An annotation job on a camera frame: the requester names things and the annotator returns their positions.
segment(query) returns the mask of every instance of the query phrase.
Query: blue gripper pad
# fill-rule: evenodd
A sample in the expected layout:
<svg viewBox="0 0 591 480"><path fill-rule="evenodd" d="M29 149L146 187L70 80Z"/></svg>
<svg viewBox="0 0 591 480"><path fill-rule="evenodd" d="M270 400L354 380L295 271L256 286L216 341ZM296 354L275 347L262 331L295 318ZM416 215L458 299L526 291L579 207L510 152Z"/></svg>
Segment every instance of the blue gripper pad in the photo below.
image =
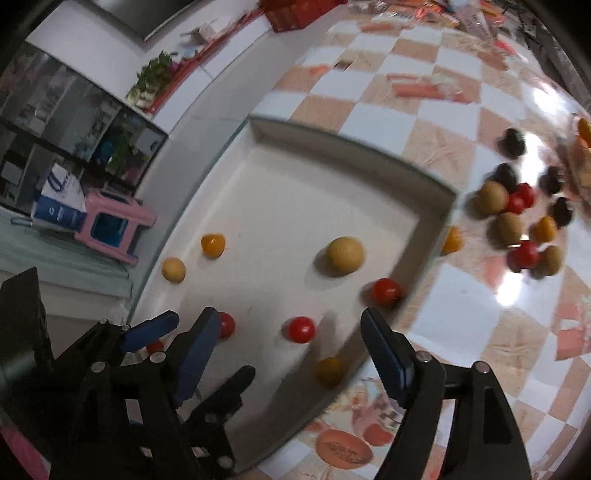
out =
<svg viewBox="0 0 591 480"><path fill-rule="evenodd" d="M123 334L122 352L137 352L145 346L172 332L178 326L178 314L169 310L151 320L136 325Z"/></svg>
<svg viewBox="0 0 591 480"><path fill-rule="evenodd" d="M414 380L414 364L398 335L390 329L377 309L368 308L361 314L361 337L386 393L402 408L407 408Z"/></svg>
<svg viewBox="0 0 591 480"><path fill-rule="evenodd" d="M217 344L222 328L219 312L206 307L188 332L179 333L166 350L169 365L176 372L173 397L177 405L191 398Z"/></svg>

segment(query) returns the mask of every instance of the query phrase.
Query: orange cherry tomato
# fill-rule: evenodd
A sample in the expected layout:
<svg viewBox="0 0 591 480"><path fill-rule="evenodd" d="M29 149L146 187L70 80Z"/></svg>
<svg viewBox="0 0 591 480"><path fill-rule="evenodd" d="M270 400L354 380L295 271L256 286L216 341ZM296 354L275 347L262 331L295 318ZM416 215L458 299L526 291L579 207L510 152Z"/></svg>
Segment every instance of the orange cherry tomato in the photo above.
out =
<svg viewBox="0 0 591 480"><path fill-rule="evenodd" d="M452 226L449 229L441 253L443 255L452 254L457 252L464 246L464 240L462 239L462 231L457 226Z"/></svg>
<svg viewBox="0 0 591 480"><path fill-rule="evenodd" d="M209 258L219 257L226 248L226 239L221 233L209 233L201 238L201 248Z"/></svg>
<svg viewBox="0 0 591 480"><path fill-rule="evenodd" d="M558 227L556 227L554 219L546 215L540 219L535 227L535 238L541 244L551 242L556 237L557 231Z"/></svg>

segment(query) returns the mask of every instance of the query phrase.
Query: red tomato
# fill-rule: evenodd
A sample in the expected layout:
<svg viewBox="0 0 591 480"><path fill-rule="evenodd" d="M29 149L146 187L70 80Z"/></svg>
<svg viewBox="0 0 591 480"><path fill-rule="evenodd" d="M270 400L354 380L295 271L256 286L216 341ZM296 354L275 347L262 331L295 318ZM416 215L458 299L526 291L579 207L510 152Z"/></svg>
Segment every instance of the red tomato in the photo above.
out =
<svg viewBox="0 0 591 480"><path fill-rule="evenodd" d="M220 338L230 338L236 329L236 322L234 322L232 315L226 312L220 312L220 318L222 320Z"/></svg>
<svg viewBox="0 0 591 480"><path fill-rule="evenodd" d="M295 343L308 343L316 335L316 325L308 317L295 317L290 322L287 335Z"/></svg>
<svg viewBox="0 0 591 480"><path fill-rule="evenodd" d="M534 206L535 193L529 183L520 183L517 185L517 195L523 200L525 208L532 208Z"/></svg>
<svg viewBox="0 0 591 480"><path fill-rule="evenodd" d="M515 251L515 259L521 268L534 268L540 261L538 246L531 240L521 242Z"/></svg>
<svg viewBox="0 0 591 480"><path fill-rule="evenodd" d="M509 202L507 203L507 206L505 207L505 211L514 213L516 215L520 215L524 209L525 209L525 203L524 203L523 199L519 196L519 193L518 192L511 193L511 195L509 195Z"/></svg>
<svg viewBox="0 0 591 480"><path fill-rule="evenodd" d="M380 278L372 287L374 300L378 305L394 306L403 297L402 287L391 278Z"/></svg>
<svg viewBox="0 0 591 480"><path fill-rule="evenodd" d="M164 344L160 340L154 340L146 347L148 355L152 355L154 352L164 352Z"/></svg>

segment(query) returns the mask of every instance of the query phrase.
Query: green plant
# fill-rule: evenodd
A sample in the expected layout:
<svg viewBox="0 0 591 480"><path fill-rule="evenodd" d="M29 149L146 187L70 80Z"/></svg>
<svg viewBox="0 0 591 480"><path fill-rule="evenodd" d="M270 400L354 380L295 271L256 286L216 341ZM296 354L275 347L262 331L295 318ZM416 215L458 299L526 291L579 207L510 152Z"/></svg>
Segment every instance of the green plant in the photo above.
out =
<svg viewBox="0 0 591 480"><path fill-rule="evenodd" d="M173 72L170 70L172 63L173 58L170 53L161 51L138 72L138 81L135 86L141 91L151 90L156 94L160 93L173 78Z"/></svg>

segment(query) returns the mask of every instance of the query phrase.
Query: cardboard box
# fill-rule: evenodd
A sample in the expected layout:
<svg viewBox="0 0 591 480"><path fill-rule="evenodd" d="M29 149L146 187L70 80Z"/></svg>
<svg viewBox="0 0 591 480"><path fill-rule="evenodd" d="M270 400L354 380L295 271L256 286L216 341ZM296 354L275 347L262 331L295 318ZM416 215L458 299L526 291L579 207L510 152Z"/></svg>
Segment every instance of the cardboard box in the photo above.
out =
<svg viewBox="0 0 591 480"><path fill-rule="evenodd" d="M265 15L275 32L299 30L322 15L319 1L323 2L324 9L328 8L329 4L332 6L328 10L334 7L334 0L299 0L287 7L266 9Z"/></svg>
<svg viewBox="0 0 591 480"><path fill-rule="evenodd" d="M316 3L320 7L320 13L322 15L330 12L337 4L336 0L316 0Z"/></svg>

